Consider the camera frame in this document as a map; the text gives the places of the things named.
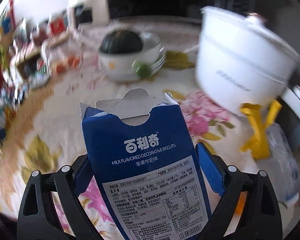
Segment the table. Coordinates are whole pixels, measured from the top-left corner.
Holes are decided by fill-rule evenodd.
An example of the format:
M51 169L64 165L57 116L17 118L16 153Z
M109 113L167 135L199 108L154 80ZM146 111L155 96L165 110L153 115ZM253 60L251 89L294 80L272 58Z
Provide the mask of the table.
M189 60L196 60L195 48L200 25L126 20L114 21L105 27L89 28L87 32L101 42L107 32L119 27L153 32L161 38L166 49L188 51ZM98 100L120 98L133 88L143 88L150 95L170 92L180 104L194 144L203 141L227 165L233 164L241 171L258 171L250 153L239 151L239 147L251 134L248 122L217 106L200 91L195 81L194 68L162 68L148 80L116 83L102 75L95 58L86 60L81 69L71 70L64 76L53 76L47 86L31 92L21 106L3 143L0 162L2 201L12 210L15 218L18 216L26 182L33 170L55 172L65 164L71 165L79 155L86 154L79 102L94 105ZM214 210L219 196L212 192L207 181L206 184L211 209ZM58 196L53 195L53 199L64 230L71 233ZM122 239L95 179L79 200L103 237ZM235 229L235 220L233 223L229 230Z

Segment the dark green pumpkin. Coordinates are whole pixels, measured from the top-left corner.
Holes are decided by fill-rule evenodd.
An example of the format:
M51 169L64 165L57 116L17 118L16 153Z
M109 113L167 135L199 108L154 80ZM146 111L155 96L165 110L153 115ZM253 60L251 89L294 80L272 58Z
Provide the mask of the dark green pumpkin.
M113 31L104 37L100 52L107 54L127 54L140 52L143 48L142 41L138 34L127 31Z

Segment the bowl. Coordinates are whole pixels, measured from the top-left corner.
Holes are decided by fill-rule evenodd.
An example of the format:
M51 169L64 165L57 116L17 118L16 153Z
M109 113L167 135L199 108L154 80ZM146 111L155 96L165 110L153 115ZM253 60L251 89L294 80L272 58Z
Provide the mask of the bowl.
M165 57L166 57L166 53L165 53L164 49L161 48L161 50L159 52L159 57L152 65L150 65L151 75L154 75L155 73L157 73L160 70L160 68L164 64ZM108 71L107 68L105 66L103 66L102 62L99 60L99 68L101 69L103 74L106 75L112 81L135 82L135 81L140 80L140 77L137 76L135 71L131 70L131 67L128 71L125 71L125 72L124 71L122 71L122 72Z
M120 75L133 73L131 69L133 63L136 60L142 61L149 65L152 65L159 58L162 44L160 38L147 32L139 33L139 36L143 43L143 49L141 52L129 53L129 54L106 54L98 51L99 63L106 72L112 72L113 74Z

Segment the biscuit box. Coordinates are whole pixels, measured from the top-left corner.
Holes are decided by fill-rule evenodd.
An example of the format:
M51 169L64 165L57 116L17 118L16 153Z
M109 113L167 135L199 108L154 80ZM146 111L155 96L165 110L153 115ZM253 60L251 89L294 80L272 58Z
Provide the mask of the biscuit box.
M124 238L195 239L211 211L178 103L167 93L133 89L80 107L99 190Z

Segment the white pot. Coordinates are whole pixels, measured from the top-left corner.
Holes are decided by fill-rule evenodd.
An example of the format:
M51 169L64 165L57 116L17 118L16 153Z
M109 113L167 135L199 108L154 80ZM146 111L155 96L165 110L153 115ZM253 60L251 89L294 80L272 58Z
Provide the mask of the white pot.
M216 103L237 115L243 103L268 107L280 95L299 54L258 18L215 7L202 10L196 79Z

